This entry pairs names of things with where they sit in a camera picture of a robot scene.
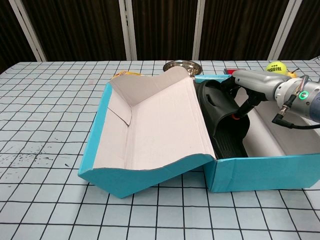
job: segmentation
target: dark wall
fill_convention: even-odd
[[[19,62],[36,58],[8,0],[0,0],[0,74]]]
[[[118,0],[22,0],[48,61],[125,60]]]
[[[320,0],[304,0],[279,59],[305,60],[317,56],[320,56]]]
[[[200,60],[266,60],[289,0],[207,0]]]
[[[191,59],[197,0],[132,0],[138,60]]]

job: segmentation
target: white cardboard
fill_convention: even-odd
[[[247,94],[241,88],[235,100],[240,106],[247,98]],[[272,123],[278,111],[275,101],[263,101],[248,113],[250,127],[243,139],[248,156],[276,157],[319,153],[319,132],[314,129],[289,129]],[[296,125],[310,124],[309,121],[290,112],[284,119]]]
[[[110,83],[93,168],[151,170],[193,154],[215,157],[193,79],[183,67],[156,77],[122,75]]]

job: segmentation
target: green led light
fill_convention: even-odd
[[[308,93],[307,91],[302,91],[302,92],[300,92],[300,94],[299,94],[299,98],[300,98],[301,100],[306,99],[308,96],[309,96],[309,93]]]

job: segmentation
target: red object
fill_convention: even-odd
[[[236,115],[232,114],[231,117],[234,119],[234,120],[239,120],[240,117],[236,117]]]
[[[225,68],[224,73],[232,75],[234,71],[237,71],[237,70],[246,70],[246,69],[245,68]]]

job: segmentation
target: black cable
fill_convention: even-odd
[[[293,129],[302,129],[302,130],[308,130],[308,129],[319,129],[320,124],[316,125],[310,125],[310,126],[300,126],[300,125],[294,125],[292,126]]]

